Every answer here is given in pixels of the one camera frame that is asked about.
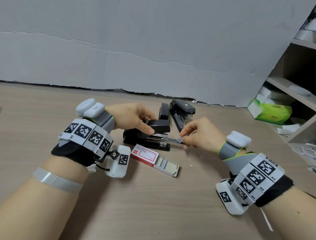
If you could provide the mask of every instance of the person's left forearm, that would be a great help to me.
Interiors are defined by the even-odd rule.
[[[42,168],[65,179],[84,183],[87,168],[65,157],[51,156]],[[58,239],[78,199],[30,177],[0,206],[3,239]]]

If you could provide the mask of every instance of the hand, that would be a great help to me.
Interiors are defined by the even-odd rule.
[[[184,149],[193,145],[216,154],[226,141],[225,135],[206,117],[188,123],[180,132],[180,137],[186,144]]]
[[[106,107],[105,110],[115,117],[115,127],[121,129],[137,128],[145,134],[155,131],[142,120],[156,120],[156,115],[140,103],[117,104]]]

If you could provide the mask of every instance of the black wristband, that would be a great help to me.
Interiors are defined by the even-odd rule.
[[[275,184],[273,184],[258,200],[255,202],[257,207],[263,207],[277,197],[281,196],[289,190],[293,184],[293,180],[283,175]]]
[[[85,167],[94,164],[96,156],[92,151],[75,142],[69,142],[61,147],[57,144],[52,150],[52,155],[67,157]]]

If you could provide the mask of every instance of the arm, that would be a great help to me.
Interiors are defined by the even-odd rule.
[[[114,115],[115,128],[138,128],[147,134],[154,131],[141,120],[157,117],[139,103],[113,105],[106,110]],[[88,177],[85,166],[66,157],[51,156],[42,168],[77,183],[84,183]],[[30,177],[0,206],[0,238],[58,239],[78,195],[79,193],[65,192]]]
[[[225,135],[207,118],[190,122],[181,131],[185,148],[193,145],[196,148],[218,154],[226,141]],[[274,224],[283,239],[315,239],[316,199],[291,187],[278,198],[263,207],[268,220]]]

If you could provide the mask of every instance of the person's left hand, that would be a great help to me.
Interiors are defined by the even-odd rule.
[[[157,116],[140,103],[117,104],[105,107],[115,117],[115,128],[137,128],[145,134],[152,135],[155,131],[142,120],[157,120]]]

